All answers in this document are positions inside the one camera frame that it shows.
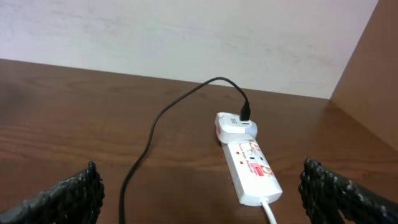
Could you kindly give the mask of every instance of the wooden table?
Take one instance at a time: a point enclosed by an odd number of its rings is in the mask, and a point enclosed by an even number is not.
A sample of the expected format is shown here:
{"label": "wooden table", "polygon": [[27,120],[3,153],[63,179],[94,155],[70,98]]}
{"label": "wooden table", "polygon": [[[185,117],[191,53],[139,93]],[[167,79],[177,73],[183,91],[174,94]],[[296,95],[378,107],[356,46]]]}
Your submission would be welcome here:
{"label": "wooden table", "polygon": [[[0,210],[97,163],[105,184],[98,223],[118,222],[122,181],[156,114],[196,83],[0,60]],[[284,193],[278,223],[309,223],[297,187],[307,156],[398,202],[398,152],[328,100],[245,90],[257,141]],[[240,205],[215,134],[217,112],[242,96],[209,85],[158,122],[126,190],[127,223],[266,223]]]}

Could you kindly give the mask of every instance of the brown wooden panel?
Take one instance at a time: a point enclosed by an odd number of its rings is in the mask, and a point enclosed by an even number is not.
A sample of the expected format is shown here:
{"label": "brown wooden panel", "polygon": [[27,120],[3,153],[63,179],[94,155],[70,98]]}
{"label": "brown wooden panel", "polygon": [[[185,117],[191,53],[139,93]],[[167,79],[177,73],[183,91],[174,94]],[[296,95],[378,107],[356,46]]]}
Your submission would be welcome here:
{"label": "brown wooden panel", "polygon": [[[197,84],[0,60],[0,210],[97,163],[105,184],[98,223],[118,222],[119,188],[156,114]],[[398,202],[398,152],[333,103],[245,90],[258,142],[284,193],[279,223],[308,223],[297,190],[307,156]],[[265,223],[240,205],[214,120],[242,96],[209,85],[160,119],[126,192],[127,223]]]}
{"label": "brown wooden panel", "polygon": [[332,96],[398,149],[398,1],[380,0]]}

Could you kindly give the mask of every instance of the white charger adapter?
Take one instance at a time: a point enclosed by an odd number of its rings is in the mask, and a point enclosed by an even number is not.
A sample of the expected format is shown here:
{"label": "white charger adapter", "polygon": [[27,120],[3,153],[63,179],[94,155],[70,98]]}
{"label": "white charger adapter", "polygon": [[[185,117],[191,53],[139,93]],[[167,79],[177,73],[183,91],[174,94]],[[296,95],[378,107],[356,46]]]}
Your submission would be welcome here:
{"label": "white charger adapter", "polygon": [[239,202],[262,205],[270,223],[276,223],[268,203],[278,200],[282,189],[256,142],[257,125],[231,113],[218,113],[215,124]]}

